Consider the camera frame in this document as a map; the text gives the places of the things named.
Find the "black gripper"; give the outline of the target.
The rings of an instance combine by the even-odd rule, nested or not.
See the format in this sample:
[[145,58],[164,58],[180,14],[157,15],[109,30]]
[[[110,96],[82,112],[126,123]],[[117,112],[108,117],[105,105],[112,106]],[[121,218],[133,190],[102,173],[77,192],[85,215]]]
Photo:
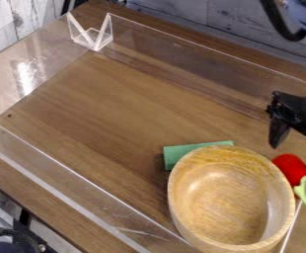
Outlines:
[[273,91],[265,112],[269,117],[267,140],[272,148],[277,147],[291,129],[306,136],[306,97]]

